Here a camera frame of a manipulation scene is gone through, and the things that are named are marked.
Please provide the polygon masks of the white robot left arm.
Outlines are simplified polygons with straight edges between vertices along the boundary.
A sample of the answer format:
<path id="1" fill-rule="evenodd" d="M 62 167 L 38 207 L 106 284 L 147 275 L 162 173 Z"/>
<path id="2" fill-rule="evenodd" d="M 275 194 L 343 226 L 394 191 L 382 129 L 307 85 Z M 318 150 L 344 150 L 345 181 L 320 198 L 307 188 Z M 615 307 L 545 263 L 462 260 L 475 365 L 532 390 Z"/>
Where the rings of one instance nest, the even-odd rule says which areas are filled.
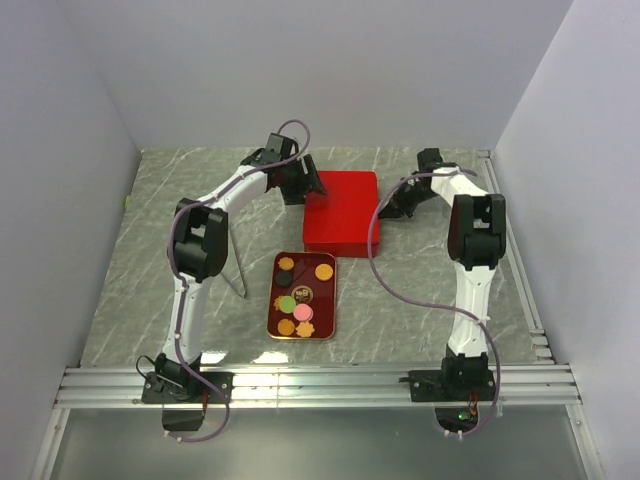
<path id="1" fill-rule="evenodd" d="M 266 146 L 243 159 L 220 186 L 197 199 L 178 202 L 167 246 L 174 301 L 168 335 L 154 360 L 155 378 L 177 401 L 193 400 L 204 384 L 200 375 L 204 309 L 213 280 L 227 263 L 230 220 L 274 188 L 292 205 L 304 203 L 310 193 L 326 193 L 305 149 L 292 138 L 272 133 Z"/>

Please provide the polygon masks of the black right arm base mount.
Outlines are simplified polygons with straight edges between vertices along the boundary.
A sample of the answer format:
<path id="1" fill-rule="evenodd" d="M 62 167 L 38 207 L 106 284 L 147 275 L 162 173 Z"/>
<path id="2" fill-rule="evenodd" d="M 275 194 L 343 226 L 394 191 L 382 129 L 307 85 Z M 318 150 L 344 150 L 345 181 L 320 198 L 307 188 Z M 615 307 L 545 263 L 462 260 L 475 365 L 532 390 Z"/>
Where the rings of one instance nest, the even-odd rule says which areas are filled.
<path id="1" fill-rule="evenodd" d="M 409 386 L 412 403 L 432 403 L 436 425 L 445 436 L 459 440 L 479 430 L 496 413 L 501 375 L 491 370 L 472 374 L 471 379 L 454 373 L 446 379 L 442 371 L 410 370 L 402 379 Z"/>

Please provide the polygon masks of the pink macaron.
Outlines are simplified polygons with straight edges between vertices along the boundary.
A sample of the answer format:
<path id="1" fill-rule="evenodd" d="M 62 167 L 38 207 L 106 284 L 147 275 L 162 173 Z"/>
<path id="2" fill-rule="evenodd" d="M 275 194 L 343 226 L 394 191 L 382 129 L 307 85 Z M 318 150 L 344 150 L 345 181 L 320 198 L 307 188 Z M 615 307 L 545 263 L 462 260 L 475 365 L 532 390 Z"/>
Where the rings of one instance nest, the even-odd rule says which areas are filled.
<path id="1" fill-rule="evenodd" d="M 294 318 L 299 322 L 308 322 L 313 318 L 314 311 L 308 304 L 298 304 L 293 310 Z"/>

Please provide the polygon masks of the silver slotted tongs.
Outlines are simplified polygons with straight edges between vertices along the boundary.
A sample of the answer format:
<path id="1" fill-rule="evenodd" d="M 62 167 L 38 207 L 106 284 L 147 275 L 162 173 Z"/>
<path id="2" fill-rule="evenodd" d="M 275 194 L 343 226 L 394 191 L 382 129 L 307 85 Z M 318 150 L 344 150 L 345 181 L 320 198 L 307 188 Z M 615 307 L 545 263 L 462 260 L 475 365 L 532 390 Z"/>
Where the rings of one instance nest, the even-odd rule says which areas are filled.
<path id="1" fill-rule="evenodd" d="M 228 233 L 228 254 L 220 276 L 239 298 L 247 298 L 246 280 L 232 231 Z"/>

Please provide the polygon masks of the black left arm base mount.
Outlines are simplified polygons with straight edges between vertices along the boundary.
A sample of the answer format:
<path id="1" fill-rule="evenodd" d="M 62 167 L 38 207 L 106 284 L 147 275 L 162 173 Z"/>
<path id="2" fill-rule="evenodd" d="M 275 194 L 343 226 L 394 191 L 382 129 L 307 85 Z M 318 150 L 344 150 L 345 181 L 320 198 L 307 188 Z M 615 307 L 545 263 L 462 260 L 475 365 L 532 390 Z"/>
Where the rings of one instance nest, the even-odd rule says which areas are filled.
<path id="1" fill-rule="evenodd" d="M 223 405 L 223 399 L 201 382 L 196 382 L 193 391 L 187 391 L 158 379 L 154 372 L 146 375 L 141 402 L 162 407 L 162 426 L 170 433 L 197 432 L 208 407 Z"/>

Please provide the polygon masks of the black sandwich cookie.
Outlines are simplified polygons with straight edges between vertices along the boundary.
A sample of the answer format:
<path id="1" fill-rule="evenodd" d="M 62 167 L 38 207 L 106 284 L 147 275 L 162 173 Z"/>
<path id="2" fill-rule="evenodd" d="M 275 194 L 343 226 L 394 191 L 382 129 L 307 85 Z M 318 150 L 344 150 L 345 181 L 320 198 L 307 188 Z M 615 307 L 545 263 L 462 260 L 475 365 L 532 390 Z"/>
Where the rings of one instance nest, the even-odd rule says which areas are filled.
<path id="1" fill-rule="evenodd" d="M 280 288 L 288 288 L 293 282 L 293 275 L 290 271 L 279 271 L 275 275 L 275 284 Z"/>

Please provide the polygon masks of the orange cookie tray corner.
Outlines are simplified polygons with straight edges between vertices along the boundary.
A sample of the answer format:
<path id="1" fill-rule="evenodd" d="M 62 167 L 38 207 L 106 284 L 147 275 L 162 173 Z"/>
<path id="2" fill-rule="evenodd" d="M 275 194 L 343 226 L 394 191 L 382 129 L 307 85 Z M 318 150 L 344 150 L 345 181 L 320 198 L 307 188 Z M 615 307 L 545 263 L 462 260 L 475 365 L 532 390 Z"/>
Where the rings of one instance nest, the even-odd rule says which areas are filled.
<path id="1" fill-rule="evenodd" d="M 301 338 L 310 338 L 313 336 L 314 332 L 315 327 L 309 321 L 300 322 L 296 327 L 296 334 Z"/>

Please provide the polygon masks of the round orange sandwich biscuit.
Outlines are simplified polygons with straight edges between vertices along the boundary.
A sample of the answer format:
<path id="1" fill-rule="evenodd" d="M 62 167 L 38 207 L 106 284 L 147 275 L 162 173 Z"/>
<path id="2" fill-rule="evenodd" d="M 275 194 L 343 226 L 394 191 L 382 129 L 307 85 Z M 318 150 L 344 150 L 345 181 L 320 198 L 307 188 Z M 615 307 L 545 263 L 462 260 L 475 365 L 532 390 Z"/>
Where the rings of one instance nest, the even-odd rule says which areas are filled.
<path id="1" fill-rule="evenodd" d="M 334 268 L 330 264 L 322 263 L 315 268 L 314 274 L 319 281 L 326 282 L 333 278 Z"/>

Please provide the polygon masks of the dark red gold-rimmed tray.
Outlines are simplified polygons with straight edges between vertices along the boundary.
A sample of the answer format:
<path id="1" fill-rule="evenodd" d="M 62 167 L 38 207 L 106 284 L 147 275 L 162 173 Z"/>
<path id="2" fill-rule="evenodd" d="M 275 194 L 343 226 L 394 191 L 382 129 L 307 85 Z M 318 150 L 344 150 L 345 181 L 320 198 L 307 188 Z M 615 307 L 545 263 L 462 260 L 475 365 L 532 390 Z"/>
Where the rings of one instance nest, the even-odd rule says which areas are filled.
<path id="1" fill-rule="evenodd" d="M 275 284 L 275 275 L 283 271 L 278 267 L 281 257 L 291 257 L 295 261 L 294 268 L 290 271 L 293 282 L 288 288 L 280 288 Z M 322 263 L 330 264 L 334 268 L 334 276 L 331 280 L 319 281 L 314 274 L 315 268 Z M 318 252 L 280 252 L 273 261 L 271 274 L 270 294 L 268 299 L 267 332 L 279 340 L 328 340 L 336 330 L 336 288 L 337 288 L 337 261 L 329 253 Z M 304 303 L 312 307 L 313 318 L 309 321 L 315 327 L 315 332 L 310 338 L 301 338 L 295 332 L 290 336 L 280 336 L 277 324 L 281 319 L 292 320 L 296 327 L 300 323 L 293 312 L 285 314 L 273 308 L 273 301 L 278 296 L 292 296 L 297 305 Z"/>

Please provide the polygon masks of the green macaron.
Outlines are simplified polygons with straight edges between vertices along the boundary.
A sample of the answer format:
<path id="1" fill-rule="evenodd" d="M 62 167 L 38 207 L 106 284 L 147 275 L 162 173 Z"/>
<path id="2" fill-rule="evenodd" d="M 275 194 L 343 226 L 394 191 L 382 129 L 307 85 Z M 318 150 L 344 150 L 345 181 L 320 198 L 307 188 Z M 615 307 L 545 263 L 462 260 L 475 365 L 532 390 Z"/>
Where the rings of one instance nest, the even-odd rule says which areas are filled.
<path id="1" fill-rule="evenodd" d="M 285 314 L 292 313 L 295 310 L 296 306 L 297 302 L 292 296 L 282 296 L 278 300 L 278 308 Z"/>

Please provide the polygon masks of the red box lid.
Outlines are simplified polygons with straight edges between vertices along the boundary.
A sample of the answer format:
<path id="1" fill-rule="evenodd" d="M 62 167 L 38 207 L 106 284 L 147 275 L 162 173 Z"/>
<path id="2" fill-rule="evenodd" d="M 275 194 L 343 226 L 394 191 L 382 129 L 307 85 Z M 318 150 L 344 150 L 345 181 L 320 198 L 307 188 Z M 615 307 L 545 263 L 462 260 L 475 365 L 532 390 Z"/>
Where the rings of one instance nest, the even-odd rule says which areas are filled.
<path id="1" fill-rule="evenodd" d="M 373 171 L 328 170 L 319 178 L 325 194 L 305 200 L 302 240 L 309 252 L 335 257 L 366 258 L 378 253 L 378 179 Z"/>

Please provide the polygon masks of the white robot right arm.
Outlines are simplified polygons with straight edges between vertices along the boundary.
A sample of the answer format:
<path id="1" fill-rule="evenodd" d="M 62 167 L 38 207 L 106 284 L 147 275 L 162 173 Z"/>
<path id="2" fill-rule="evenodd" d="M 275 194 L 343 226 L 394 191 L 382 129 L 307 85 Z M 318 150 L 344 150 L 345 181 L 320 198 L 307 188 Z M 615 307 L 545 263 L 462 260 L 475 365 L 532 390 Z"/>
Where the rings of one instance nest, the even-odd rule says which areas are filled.
<path id="1" fill-rule="evenodd" d="M 506 253 L 506 200 L 469 179 L 471 172 L 446 162 L 437 148 L 417 154 L 418 170 L 404 178 L 378 204 L 367 234 L 377 219 L 412 217 L 417 206 L 439 197 L 451 207 L 447 252 L 456 275 L 451 335 L 441 369 L 432 377 L 411 374 L 419 396 L 429 401 L 490 399 L 496 381 L 489 368 L 490 338 L 486 334 L 491 283 Z"/>

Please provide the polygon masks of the orange chip cookie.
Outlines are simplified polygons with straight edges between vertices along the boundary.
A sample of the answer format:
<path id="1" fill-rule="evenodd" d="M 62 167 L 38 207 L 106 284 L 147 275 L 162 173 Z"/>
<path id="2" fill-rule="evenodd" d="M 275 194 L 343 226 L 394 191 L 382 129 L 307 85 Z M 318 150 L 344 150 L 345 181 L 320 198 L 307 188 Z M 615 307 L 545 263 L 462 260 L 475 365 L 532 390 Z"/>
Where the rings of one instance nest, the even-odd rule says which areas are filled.
<path id="1" fill-rule="evenodd" d="M 281 319 L 277 324 L 277 331 L 280 336 L 290 336 L 295 332 L 295 323 L 287 318 Z"/>

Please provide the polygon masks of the orange flower cookie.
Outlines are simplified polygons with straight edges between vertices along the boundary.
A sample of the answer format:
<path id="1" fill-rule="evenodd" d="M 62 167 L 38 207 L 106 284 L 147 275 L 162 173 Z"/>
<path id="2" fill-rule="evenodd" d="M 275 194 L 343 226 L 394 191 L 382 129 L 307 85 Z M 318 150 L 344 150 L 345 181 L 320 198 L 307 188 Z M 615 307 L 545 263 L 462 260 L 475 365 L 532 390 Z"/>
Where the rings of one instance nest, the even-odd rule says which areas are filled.
<path id="1" fill-rule="evenodd" d="M 281 257 L 278 260 L 278 267 L 283 271 L 291 271 L 295 266 L 295 261 L 291 257 Z"/>

